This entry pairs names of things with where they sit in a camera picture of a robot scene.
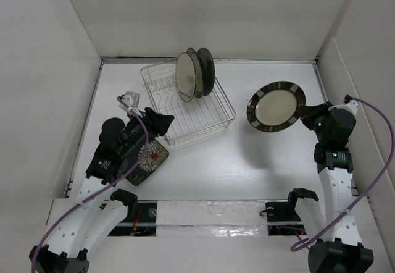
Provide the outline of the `grey reindeer plate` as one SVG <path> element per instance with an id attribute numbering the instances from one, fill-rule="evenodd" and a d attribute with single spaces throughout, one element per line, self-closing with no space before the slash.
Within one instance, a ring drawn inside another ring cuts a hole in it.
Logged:
<path id="1" fill-rule="evenodd" d="M 215 64 L 211 52 L 207 48 L 200 48 L 197 52 L 201 62 L 204 82 L 204 96 L 210 95 L 215 85 Z"/>

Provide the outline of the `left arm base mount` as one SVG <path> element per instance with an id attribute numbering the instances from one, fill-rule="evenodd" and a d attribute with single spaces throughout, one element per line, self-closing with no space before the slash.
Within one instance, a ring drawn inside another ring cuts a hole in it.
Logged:
<path id="1" fill-rule="evenodd" d="M 118 200 L 127 207 L 127 216 L 109 233 L 110 237 L 156 236 L 157 201 L 140 200 L 125 190 L 118 189 L 110 196 L 110 200 Z"/>

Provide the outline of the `cream plate with tree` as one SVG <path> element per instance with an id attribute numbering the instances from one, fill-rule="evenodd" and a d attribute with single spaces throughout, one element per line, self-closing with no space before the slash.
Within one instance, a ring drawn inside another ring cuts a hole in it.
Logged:
<path id="1" fill-rule="evenodd" d="M 175 79 L 182 100 L 191 101 L 196 88 L 196 73 L 193 60 L 186 52 L 181 53 L 177 59 Z"/>

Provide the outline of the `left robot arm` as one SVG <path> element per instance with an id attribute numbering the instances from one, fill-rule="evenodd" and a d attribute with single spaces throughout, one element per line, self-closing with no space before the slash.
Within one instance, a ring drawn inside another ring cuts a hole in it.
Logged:
<path id="1" fill-rule="evenodd" d="M 87 272 L 92 253 L 113 228 L 138 219 L 137 195 L 116 185 L 127 180 L 137 187 L 164 163 L 169 152 L 157 137 L 174 117 L 150 107 L 128 108 L 127 114 L 128 123 L 114 117 L 102 124 L 75 205 L 30 252 L 32 272 Z"/>

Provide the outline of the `dark patterned rim plate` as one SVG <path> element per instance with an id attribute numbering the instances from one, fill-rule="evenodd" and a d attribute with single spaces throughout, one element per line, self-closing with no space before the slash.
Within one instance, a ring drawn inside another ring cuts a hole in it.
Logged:
<path id="1" fill-rule="evenodd" d="M 306 104 L 302 88 L 287 81 L 269 83 L 257 90 L 248 102 L 247 120 L 261 132 L 279 132 L 300 118 L 300 108 Z"/>

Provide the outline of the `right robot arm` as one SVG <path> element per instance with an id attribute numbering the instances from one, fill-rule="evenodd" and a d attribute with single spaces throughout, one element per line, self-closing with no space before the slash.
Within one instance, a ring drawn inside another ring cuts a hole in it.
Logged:
<path id="1" fill-rule="evenodd" d="M 347 143 L 356 126 L 358 108 L 354 100 L 339 106 L 324 103 L 300 108 L 302 123 L 318 140 L 314 161 L 325 207 L 320 207 L 313 191 L 303 190 L 301 197 L 285 204 L 285 212 L 292 219 L 302 220 L 311 241 L 311 272 L 366 272 L 374 261 L 373 251 L 364 247 L 351 212 L 354 167 Z"/>

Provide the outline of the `black square floral plate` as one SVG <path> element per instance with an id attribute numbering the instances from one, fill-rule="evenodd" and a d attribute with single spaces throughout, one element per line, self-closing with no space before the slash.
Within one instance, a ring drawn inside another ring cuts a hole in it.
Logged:
<path id="1" fill-rule="evenodd" d="M 141 185 L 170 156 L 169 151 L 155 138 L 148 143 L 148 148 L 140 162 L 126 179 L 134 186 Z"/>

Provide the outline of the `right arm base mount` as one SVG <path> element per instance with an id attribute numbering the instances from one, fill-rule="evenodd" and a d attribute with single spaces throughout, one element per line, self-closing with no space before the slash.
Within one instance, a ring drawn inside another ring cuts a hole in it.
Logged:
<path id="1" fill-rule="evenodd" d="M 318 201 L 314 191 L 305 188 L 294 188 L 287 200 L 267 201 L 265 209 L 259 215 L 266 217 L 269 236 L 300 236 L 307 235 L 301 218 L 295 211 L 296 203 L 301 199 Z"/>

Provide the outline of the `brown rimmed cream plate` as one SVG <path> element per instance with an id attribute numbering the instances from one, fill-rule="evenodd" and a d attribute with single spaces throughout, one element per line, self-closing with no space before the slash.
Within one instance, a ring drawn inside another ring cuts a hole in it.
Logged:
<path id="1" fill-rule="evenodd" d="M 193 48 L 188 48 L 186 52 L 191 57 L 194 65 L 195 79 L 196 79 L 194 95 L 196 98 L 202 98 L 204 93 L 204 82 L 202 76 L 201 62 L 198 58 L 197 52 Z"/>

